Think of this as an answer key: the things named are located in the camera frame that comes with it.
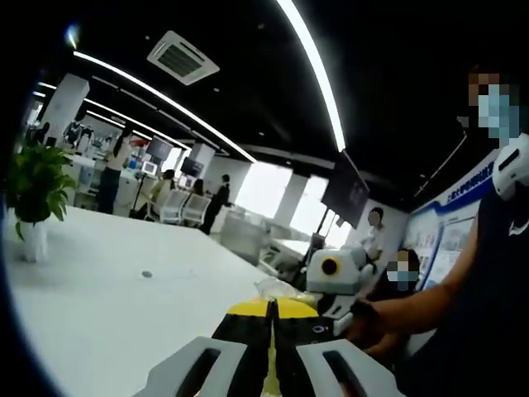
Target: air conditioning vent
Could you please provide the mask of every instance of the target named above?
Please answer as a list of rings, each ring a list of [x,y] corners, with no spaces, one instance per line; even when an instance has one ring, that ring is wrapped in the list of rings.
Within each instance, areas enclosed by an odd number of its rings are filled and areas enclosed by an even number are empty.
[[[185,85],[220,70],[205,54],[173,31],[165,33],[147,60]]]

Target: man in black suit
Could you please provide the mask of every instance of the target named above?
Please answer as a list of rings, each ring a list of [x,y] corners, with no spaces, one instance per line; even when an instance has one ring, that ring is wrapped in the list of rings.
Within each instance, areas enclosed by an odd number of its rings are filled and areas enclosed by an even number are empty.
[[[228,204],[230,199],[230,175],[224,174],[222,176],[222,186],[216,194],[213,195],[212,201],[207,206],[206,214],[204,215],[204,223],[200,227],[204,233],[209,235],[215,218],[221,212],[223,205]]]

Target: white pot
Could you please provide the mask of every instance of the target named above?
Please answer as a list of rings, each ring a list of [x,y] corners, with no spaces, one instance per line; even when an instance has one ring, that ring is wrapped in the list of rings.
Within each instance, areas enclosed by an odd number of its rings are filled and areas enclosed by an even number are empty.
[[[28,262],[41,262],[48,254],[47,233],[44,222],[20,222],[24,259]]]

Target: table surface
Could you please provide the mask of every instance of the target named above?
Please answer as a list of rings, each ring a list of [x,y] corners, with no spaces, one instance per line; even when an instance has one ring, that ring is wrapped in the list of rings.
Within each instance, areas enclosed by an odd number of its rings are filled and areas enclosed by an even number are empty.
[[[17,259],[13,223],[4,240],[21,329],[68,396],[135,394],[153,366],[210,336],[267,277],[196,229],[79,208],[46,221],[48,259],[29,264]]]
[[[302,242],[299,240],[281,240],[275,238],[272,240],[272,242],[278,246],[278,248],[281,249],[282,247],[285,247],[288,251],[291,251],[293,255],[301,256],[302,258],[305,256],[308,248],[310,247],[309,242]]]

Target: display board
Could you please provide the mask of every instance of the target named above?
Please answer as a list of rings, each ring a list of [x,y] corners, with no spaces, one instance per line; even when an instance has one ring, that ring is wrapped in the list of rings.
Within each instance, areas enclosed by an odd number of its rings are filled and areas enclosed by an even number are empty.
[[[322,203],[356,229],[368,198],[367,184],[356,167],[342,154],[335,163]]]
[[[403,246],[419,255],[417,289],[439,284],[459,256],[478,212],[479,201],[492,186],[498,150],[437,198],[410,214]]]

